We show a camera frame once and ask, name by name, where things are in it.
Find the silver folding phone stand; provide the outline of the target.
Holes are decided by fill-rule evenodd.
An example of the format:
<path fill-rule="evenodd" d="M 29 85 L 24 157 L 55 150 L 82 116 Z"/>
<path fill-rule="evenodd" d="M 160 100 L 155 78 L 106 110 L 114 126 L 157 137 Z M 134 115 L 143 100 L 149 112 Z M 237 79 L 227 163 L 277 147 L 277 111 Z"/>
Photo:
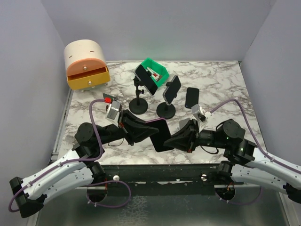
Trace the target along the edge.
<path fill-rule="evenodd" d="M 179 128 L 182 129 L 187 124 L 188 121 L 189 118 L 179 121 Z"/>

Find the pink-edged black phone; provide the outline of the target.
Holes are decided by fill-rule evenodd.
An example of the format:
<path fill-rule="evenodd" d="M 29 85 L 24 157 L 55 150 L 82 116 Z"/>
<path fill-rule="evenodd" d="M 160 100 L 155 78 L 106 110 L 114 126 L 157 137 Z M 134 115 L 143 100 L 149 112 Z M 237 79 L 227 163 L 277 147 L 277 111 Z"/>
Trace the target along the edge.
<path fill-rule="evenodd" d="M 171 133 L 165 118 L 158 118 L 155 120 L 147 121 L 145 124 L 159 130 L 158 133 L 150 136 L 151 142 L 156 152 L 160 153 L 173 150 L 172 147 L 164 145 L 164 142 L 171 138 Z"/>

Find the brown round-base phone stand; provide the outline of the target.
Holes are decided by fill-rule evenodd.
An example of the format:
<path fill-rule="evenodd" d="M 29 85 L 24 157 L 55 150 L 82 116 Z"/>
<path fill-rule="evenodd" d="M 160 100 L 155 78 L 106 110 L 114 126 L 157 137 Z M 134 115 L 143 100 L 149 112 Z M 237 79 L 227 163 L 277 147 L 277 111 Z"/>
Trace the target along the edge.
<path fill-rule="evenodd" d="M 105 103 L 111 104 L 113 101 L 118 101 L 117 97 L 103 93 L 103 99 Z"/>

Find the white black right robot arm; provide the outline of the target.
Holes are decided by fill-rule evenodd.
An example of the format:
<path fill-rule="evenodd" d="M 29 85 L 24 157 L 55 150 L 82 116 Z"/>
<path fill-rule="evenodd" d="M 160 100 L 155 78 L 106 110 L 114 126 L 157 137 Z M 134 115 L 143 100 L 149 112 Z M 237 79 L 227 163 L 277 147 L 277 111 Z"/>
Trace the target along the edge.
<path fill-rule="evenodd" d="M 222 161 L 216 172 L 221 184 L 250 183 L 286 194 L 296 203 L 301 202 L 301 167 L 260 149 L 244 138 L 245 130 L 230 119 L 216 130 L 199 130 L 196 120 L 185 126 L 164 142 L 165 146 L 188 153 L 196 147 L 224 149 Z"/>

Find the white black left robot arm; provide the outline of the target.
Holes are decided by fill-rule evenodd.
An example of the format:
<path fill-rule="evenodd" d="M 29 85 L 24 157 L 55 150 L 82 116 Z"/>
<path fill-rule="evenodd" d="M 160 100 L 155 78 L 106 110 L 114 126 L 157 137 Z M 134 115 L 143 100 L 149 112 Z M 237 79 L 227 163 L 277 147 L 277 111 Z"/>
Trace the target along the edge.
<path fill-rule="evenodd" d="M 117 113 L 112 124 L 82 123 L 75 134 L 76 144 L 60 159 L 26 178 L 10 180 L 13 198 L 8 209 L 22 218 L 39 212 L 53 198 L 81 186 L 98 186 L 109 182 L 98 160 L 104 154 L 103 145 L 125 139 L 129 145 L 159 132 L 128 110 Z"/>

